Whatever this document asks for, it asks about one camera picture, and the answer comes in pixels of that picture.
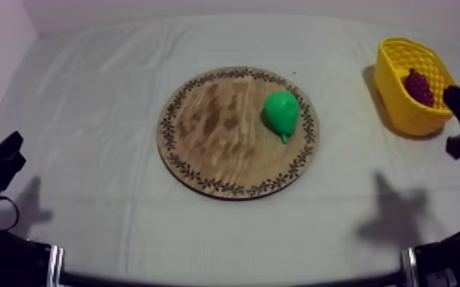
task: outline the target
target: wood grain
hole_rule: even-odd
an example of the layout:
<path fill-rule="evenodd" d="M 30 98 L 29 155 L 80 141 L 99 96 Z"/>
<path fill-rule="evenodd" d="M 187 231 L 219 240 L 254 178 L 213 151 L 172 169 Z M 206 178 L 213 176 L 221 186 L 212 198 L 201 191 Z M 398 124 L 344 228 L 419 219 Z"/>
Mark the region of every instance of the wood grain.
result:
<path fill-rule="evenodd" d="M 287 144 L 261 120 L 272 92 L 293 93 L 301 108 Z M 244 200 L 275 193 L 308 167 L 319 122 L 308 97 L 284 78 L 256 68 L 203 73 L 183 84 L 159 119 L 157 146 L 185 185 L 215 198 Z"/>

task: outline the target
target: yellow plastic basket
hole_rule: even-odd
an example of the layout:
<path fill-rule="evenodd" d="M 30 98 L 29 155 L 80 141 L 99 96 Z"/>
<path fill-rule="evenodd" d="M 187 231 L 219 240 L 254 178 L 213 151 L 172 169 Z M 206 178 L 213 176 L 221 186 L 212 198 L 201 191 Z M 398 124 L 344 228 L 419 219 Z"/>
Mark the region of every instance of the yellow plastic basket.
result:
<path fill-rule="evenodd" d="M 411 68 L 428 79 L 435 99 L 432 108 L 414 100 L 404 88 L 403 80 Z M 393 126 L 405 134 L 431 134 L 452 117 L 451 111 L 442 101 L 442 93 L 455 82 L 437 54 L 422 44 L 403 38 L 381 41 L 374 68 L 374 82 Z"/>

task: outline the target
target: grapes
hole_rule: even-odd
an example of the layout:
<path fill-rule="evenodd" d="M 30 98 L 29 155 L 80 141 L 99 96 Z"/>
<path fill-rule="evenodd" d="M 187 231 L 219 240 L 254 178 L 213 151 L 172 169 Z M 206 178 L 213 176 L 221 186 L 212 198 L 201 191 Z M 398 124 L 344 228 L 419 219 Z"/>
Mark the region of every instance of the grapes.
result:
<path fill-rule="evenodd" d="M 405 78 L 403 85 L 414 100 L 430 108 L 433 107 L 433 93 L 430 91 L 429 83 L 423 74 L 418 73 L 415 69 L 410 69 L 410 74 Z"/>

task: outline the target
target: decorative leaf border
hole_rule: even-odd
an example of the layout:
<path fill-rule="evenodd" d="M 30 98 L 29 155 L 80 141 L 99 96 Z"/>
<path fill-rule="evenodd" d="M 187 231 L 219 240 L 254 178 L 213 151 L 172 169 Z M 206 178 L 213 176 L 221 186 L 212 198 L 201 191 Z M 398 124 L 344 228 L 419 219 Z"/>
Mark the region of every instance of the decorative leaf border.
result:
<path fill-rule="evenodd" d="M 311 104 L 304 102 L 304 97 L 299 94 L 297 87 L 288 84 L 284 78 L 272 76 L 270 73 L 266 72 L 255 72 L 254 70 L 250 70 L 248 68 L 242 69 L 243 70 L 235 68 L 229 71 L 216 70 L 212 73 L 208 72 L 204 75 L 191 79 L 184 84 L 182 89 L 177 91 L 175 94 L 173 101 L 167 106 L 166 113 L 159 122 L 159 132 L 162 134 L 164 147 L 168 152 L 166 160 L 171 166 L 178 169 L 183 178 L 188 179 L 191 182 L 196 182 L 202 190 L 210 189 L 215 192 L 223 192 L 224 194 L 231 193 L 234 197 L 238 195 L 247 195 L 249 198 L 257 198 L 278 191 L 300 177 L 300 169 L 308 164 L 308 157 L 314 153 L 313 145 L 316 144 L 317 139 L 315 131 L 316 120 L 310 112 Z M 214 81 L 215 79 L 244 78 L 245 76 L 251 76 L 253 79 L 261 79 L 265 82 L 274 82 L 278 85 L 285 86 L 285 89 L 296 97 L 296 100 L 300 105 L 300 114 L 303 121 L 302 127 L 305 131 L 305 135 L 303 136 L 305 145 L 300 150 L 300 153 L 298 153 L 298 155 L 294 158 L 293 162 L 289 164 L 289 170 L 287 173 L 278 173 L 276 178 L 266 179 L 260 185 L 252 185 L 247 189 L 243 185 L 236 185 L 234 183 L 230 184 L 228 182 L 222 182 L 221 180 L 215 180 L 214 178 L 204 179 L 202 175 L 200 175 L 200 172 L 193 170 L 190 164 L 183 161 L 180 156 L 174 153 L 177 142 L 175 141 L 175 127 L 173 126 L 173 120 L 177 117 L 177 112 L 182 107 L 183 101 L 187 97 L 187 93 L 191 92 L 195 87 L 200 87 L 207 82 Z M 207 195 L 218 198 L 228 198 L 208 193 Z"/>

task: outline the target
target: table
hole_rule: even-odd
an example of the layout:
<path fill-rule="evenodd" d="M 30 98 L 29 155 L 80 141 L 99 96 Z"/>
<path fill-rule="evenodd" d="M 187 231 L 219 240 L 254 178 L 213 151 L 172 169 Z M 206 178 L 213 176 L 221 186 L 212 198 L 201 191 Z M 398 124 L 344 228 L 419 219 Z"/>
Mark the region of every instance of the table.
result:
<path fill-rule="evenodd" d="M 460 41 L 296 15 L 207 15 L 43 37 L 0 107 L 0 140 L 28 163 L 5 195 L 14 232 L 66 249 L 66 269 L 200 285 L 325 282 L 389 272 L 398 253 L 460 230 L 453 119 L 425 140 L 382 121 L 377 45 L 433 48 L 460 84 Z M 179 85 L 209 69 L 256 66 L 298 85 L 320 122 L 319 150 L 287 190 L 251 202 L 206 198 L 160 161 L 157 119 Z M 12 218 L 0 203 L 0 224 Z"/>

